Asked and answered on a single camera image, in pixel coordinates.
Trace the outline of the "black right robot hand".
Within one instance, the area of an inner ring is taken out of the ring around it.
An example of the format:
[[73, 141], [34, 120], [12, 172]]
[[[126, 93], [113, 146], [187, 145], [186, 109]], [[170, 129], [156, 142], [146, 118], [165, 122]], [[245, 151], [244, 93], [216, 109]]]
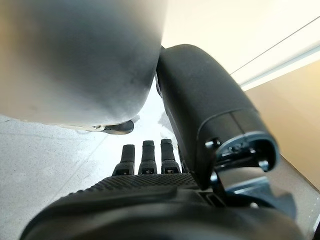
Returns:
[[278, 144], [239, 85], [189, 44], [164, 48], [157, 90], [178, 143], [125, 145], [112, 176], [64, 196], [36, 215], [23, 240], [302, 240], [290, 192], [267, 172]]

